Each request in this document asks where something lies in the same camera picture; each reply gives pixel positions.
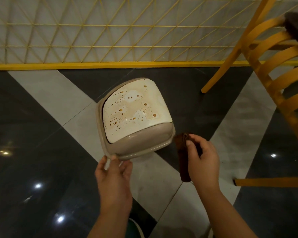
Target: yellow metal chair frame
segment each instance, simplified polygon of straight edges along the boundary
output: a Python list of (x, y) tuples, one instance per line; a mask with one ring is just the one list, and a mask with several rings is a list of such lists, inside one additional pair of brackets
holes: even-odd
[[(274, 68), (290, 59), (298, 57), (298, 42), (294, 41), (293, 37), (287, 31), (279, 32), (262, 41), (256, 40), (264, 31), (273, 27), (283, 26), (284, 24), (283, 17), (263, 22), (264, 17), (273, 7), (275, 1), (276, 0), (262, 0), (232, 53), (201, 91), (202, 93), (206, 93), (225, 74), (242, 53), (298, 137), (298, 117), (295, 113), (295, 110), (298, 109), (298, 94), (288, 99), (285, 99), (282, 95), (282, 89), (298, 81), (298, 67), (279, 76), (275, 80), (272, 80), (269, 76), (269, 73)], [(259, 58), (267, 50), (280, 50), (280, 52), (276, 53), (262, 64), (259, 62)], [(238, 186), (298, 187), (298, 177), (235, 179), (234, 182)]]

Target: tiled floor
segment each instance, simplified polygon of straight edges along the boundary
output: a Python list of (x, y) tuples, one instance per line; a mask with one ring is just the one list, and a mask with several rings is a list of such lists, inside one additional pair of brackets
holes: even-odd
[[(298, 176), (298, 140), (248, 67), (230, 68), (202, 95), (200, 88), (216, 71), (0, 72), (0, 237), (87, 236), (99, 214), (94, 170), (103, 156), (96, 103), (138, 77), (155, 81), (177, 133), (213, 142), (221, 159), (221, 190), (256, 234), (298, 237), (298, 189), (240, 190), (232, 184), (232, 177)], [(294, 90), (298, 84), (285, 95)], [(145, 236), (203, 237), (209, 221), (194, 185), (180, 180), (175, 145), (133, 162), (131, 218)]]

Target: shoe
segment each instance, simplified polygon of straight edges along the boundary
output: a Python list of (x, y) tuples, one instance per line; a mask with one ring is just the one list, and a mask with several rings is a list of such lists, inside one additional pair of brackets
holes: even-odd
[(140, 226), (133, 220), (128, 220), (125, 238), (145, 238)]

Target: person's right hand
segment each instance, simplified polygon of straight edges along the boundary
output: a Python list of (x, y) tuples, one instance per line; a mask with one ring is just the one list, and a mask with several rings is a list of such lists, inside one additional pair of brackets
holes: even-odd
[(189, 158), (189, 175), (193, 184), (201, 192), (219, 191), (219, 155), (214, 145), (198, 135), (189, 135), (192, 140), (199, 143), (203, 154), (199, 157), (195, 144), (187, 140)]

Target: triangular grid pattern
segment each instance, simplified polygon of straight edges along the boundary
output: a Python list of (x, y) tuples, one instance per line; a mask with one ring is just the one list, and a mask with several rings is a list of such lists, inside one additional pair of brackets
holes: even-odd
[[(0, 0), (0, 64), (224, 60), (259, 3)], [(298, 0), (277, 0), (267, 18), (289, 10)]]

